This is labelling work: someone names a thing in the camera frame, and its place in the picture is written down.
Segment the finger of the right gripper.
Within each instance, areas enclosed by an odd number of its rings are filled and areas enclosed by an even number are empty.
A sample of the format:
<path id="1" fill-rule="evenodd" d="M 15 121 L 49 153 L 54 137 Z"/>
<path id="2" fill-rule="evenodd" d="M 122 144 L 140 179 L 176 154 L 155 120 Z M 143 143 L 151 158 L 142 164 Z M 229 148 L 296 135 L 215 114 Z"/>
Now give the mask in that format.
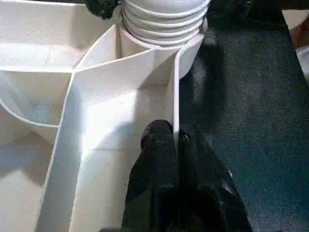
<path id="1" fill-rule="evenodd" d="M 85 5 L 90 13 L 105 19 L 111 19 L 114 9 L 122 4 L 122 0 L 86 0 Z"/>
<path id="2" fill-rule="evenodd" d="M 251 6 L 251 0 L 211 0 L 209 19 L 245 19 Z"/>

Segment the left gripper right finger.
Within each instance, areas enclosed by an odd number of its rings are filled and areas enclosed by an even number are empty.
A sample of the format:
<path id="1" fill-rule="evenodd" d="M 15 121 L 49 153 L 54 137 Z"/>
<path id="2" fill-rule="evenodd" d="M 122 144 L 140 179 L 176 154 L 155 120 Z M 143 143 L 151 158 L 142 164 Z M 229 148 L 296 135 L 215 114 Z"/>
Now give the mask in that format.
<path id="1" fill-rule="evenodd" d="M 184 231 L 252 231 L 228 169 L 199 131 L 180 131 L 179 162 Z"/>

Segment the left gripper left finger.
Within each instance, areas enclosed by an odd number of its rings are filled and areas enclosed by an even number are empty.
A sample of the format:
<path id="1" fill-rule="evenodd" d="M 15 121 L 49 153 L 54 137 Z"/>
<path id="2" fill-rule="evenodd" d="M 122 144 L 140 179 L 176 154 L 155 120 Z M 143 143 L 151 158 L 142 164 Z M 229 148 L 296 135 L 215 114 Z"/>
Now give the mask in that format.
<path id="1" fill-rule="evenodd" d="M 155 120 L 143 131 L 141 153 L 133 165 L 125 200 L 123 232 L 176 232 L 179 164 L 173 127 Z"/>

